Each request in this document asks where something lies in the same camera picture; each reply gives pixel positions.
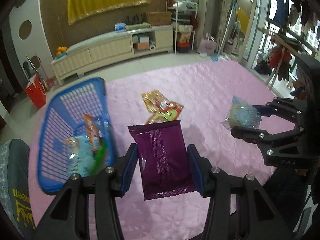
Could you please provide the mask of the small round biscuit pack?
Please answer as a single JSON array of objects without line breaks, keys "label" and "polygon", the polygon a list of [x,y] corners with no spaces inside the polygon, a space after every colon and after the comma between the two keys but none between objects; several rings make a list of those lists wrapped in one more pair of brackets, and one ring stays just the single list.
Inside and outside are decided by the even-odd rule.
[{"label": "small round biscuit pack", "polygon": [[235,127],[258,129],[260,122],[261,115],[253,105],[233,96],[231,108],[221,125],[229,131]]}]

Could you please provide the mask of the green-edged cracker pack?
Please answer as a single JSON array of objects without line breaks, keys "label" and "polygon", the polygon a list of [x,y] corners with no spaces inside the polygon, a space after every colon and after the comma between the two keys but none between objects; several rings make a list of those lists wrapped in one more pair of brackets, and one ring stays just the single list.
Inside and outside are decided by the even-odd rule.
[{"label": "green-edged cracker pack", "polygon": [[95,175],[104,167],[104,161],[107,155],[107,143],[102,139],[99,150],[95,152],[94,164],[90,170],[90,175]]}]

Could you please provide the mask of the purple snack packet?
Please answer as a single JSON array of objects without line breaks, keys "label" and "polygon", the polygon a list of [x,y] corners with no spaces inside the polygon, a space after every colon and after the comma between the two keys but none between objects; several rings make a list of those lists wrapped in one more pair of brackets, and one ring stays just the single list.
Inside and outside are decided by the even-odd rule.
[{"label": "purple snack packet", "polygon": [[137,144],[145,200],[195,191],[180,120],[128,129]]}]

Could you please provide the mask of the orange wafer snack packet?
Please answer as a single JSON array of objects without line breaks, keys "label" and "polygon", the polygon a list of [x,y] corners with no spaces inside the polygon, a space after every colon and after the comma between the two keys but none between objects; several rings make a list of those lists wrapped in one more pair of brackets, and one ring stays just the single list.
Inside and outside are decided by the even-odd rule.
[{"label": "orange wafer snack packet", "polygon": [[89,114],[84,114],[84,122],[92,151],[97,152],[100,148],[101,136],[96,124],[96,118]]}]

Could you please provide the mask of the blue plastic basket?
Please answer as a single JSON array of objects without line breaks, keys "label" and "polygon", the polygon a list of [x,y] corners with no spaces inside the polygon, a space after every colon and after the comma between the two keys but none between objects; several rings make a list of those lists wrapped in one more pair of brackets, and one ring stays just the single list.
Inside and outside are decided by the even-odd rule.
[{"label": "blue plastic basket", "polygon": [[57,93],[50,101],[39,140],[37,179],[41,190],[54,195],[68,179],[66,139],[85,135],[84,114],[110,120],[105,80],[94,77]]}]

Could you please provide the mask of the cartoon light blue snack bag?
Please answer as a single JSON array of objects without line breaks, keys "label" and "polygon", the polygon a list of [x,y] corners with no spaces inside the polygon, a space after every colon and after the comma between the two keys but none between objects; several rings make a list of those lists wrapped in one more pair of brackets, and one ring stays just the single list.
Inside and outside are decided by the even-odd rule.
[{"label": "cartoon light blue snack bag", "polygon": [[66,140],[66,147],[68,155],[67,175],[70,177],[77,173],[82,177],[90,176],[95,160],[89,137],[86,135],[70,137]]}]

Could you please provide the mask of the pink gift bag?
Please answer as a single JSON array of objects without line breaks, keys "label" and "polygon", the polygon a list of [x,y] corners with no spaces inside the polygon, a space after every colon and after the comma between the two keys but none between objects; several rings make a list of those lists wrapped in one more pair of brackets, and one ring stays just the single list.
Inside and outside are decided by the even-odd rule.
[{"label": "pink gift bag", "polygon": [[197,48],[197,53],[206,54],[208,56],[213,56],[217,47],[217,42],[215,38],[211,35],[206,34],[204,38],[201,39],[200,44]]}]

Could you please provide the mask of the yellow-green snack sachet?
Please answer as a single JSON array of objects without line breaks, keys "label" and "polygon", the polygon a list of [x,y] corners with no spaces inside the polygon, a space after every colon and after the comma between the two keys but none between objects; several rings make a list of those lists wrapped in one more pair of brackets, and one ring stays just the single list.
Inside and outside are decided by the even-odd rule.
[{"label": "yellow-green snack sachet", "polygon": [[179,111],[176,111],[175,109],[171,109],[166,112],[159,111],[153,114],[145,124],[149,125],[149,124],[163,123],[167,121],[174,121],[179,117],[179,115],[180,115]]}]

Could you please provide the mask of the orange snack sachet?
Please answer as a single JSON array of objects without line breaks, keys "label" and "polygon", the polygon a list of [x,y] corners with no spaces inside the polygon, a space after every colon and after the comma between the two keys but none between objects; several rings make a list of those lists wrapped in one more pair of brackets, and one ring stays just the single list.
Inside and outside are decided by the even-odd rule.
[{"label": "orange snack sachet", "polygon": [[170,101],[159,90],[152,90],[141,96],[150,113],[165,112],[170,108]]}]

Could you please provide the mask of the standing air conditioner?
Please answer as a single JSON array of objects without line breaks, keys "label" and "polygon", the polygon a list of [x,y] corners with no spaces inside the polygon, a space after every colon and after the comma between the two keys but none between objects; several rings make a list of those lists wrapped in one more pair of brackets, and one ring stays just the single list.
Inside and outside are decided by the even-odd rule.
[{"label": "standing air conditioner", "polygon": [[217,36],[220,20],[220,0],[199,0],[197,44],[206,34]]}]

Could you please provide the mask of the red paper bag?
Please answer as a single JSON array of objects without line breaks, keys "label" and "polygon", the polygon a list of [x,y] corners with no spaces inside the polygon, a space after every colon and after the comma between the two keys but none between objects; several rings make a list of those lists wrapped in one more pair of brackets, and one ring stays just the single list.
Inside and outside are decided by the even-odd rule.
[{"label": "red paper bag", "polygon": [[24,91],[38,110],[46,104],[47,93],[37,74],[31,77]]}]

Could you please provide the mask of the brown cardboard box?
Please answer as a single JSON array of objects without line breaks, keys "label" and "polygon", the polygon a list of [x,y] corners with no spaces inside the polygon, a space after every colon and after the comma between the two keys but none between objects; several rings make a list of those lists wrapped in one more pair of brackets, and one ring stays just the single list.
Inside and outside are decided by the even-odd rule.
[{"label": "brown cardboard box", "polygon": [[146,12],[144,14],[144,21],[152,26],[171,25],[171,12]]}]

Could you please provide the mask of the pile of oranges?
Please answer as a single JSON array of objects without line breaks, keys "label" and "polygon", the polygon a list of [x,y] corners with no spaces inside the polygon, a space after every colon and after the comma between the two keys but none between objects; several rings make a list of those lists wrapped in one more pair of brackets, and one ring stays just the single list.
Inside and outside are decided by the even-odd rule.
[{"label": "pile of oranges", "polygon": [[56,56],[59,56],[67,51],[68,47],[58,47],[56,50]]}]

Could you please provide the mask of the cream TV cabinet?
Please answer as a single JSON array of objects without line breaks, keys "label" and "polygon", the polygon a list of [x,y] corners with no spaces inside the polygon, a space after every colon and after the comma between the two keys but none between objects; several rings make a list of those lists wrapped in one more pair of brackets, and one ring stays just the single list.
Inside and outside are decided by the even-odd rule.
[{"label": "cream TV cabinet", "polygon": [[[161,25],[132,31],[112,31],[72,45],[62,57],[51,62],[60,85],[64,79],[78,76],[121,61],[151,54],[172,52],[174,30],[171,25]],[[134,45],[135,36],[148,36],[149,48],[139,50]]]}]

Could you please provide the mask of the green folded towel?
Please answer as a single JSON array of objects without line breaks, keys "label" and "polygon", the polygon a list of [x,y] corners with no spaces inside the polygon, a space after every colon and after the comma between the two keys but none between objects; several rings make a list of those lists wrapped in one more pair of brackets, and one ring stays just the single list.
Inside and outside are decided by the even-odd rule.
[{"label": "green folded towel", "polygon": [[125,30],[132,31],[132,30],[146,29],[146,28],[151,28],[151,27],[152,27],[152,25],[149,24],[148,22],[143,22],[143,23],[126,25]]}]

